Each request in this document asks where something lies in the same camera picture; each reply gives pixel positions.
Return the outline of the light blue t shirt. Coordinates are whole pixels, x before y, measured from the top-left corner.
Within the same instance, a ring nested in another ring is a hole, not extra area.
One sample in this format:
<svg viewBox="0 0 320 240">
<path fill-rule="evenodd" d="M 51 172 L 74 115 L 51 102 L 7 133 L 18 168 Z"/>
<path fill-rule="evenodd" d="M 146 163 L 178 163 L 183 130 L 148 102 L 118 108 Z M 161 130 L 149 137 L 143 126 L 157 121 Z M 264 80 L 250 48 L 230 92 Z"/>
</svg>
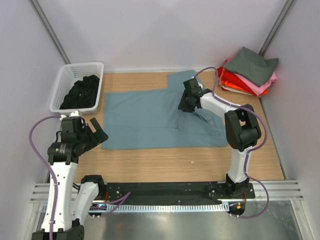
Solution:
<svg viewBox="0 0 320 240">
<path fill-rule="evenodd" d="M 226 147 L 225 125 L 216 114 L 195 109 L 183 112 L 178 105 L 183 82 L 194 70 L 167 75 L 167 88 L 111 92 L 104 95 L 104 150 Z"/>
</svg>

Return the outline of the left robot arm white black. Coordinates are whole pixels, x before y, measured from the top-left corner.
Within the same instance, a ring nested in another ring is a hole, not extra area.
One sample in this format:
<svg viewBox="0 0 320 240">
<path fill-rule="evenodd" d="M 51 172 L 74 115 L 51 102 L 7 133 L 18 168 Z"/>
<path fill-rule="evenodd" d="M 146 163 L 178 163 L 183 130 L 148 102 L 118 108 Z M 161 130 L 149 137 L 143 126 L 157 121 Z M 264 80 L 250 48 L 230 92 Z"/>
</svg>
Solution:
<svg viewBox="0 0 320 240">
<path fill-rule="evenodd" d="M 95 118 L 90 120 L 94 129 L 80 116 L 65 116 L 55 141 L 43 160 L 50 173 L 47 208 L 40 230 L 33 240 L 82 240 L 84 221 L 94 200 L 101 200 L 106 186 L 101 175 L 86 175 L 72 200 L 74 177 L 79 157 L 105 142 L 108 135 Z"/>
</svg>

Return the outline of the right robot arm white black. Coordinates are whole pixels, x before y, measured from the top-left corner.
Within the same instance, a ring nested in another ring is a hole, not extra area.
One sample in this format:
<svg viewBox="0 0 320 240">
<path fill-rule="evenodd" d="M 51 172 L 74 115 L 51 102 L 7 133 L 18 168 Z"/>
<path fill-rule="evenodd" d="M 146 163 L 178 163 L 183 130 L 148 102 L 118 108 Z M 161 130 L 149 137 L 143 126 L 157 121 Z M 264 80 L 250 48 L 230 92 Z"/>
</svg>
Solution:
<svg viewBox="0 0 320 240">
<path fill-rule="evenodd" d="M 225 192 L 229 197 L 237 198 L 249 187 L 247 171 L 252 150 L 262 136 L 254 109 L 249 104 L 236 105 L 210 89 L 203 89 L 196 78 L 184 81 L 183 85 L 179 110 L 192 113 L 195 109 L 204 109 L 224 119 L 226 139 L 232 148 Z"/>
</svg>

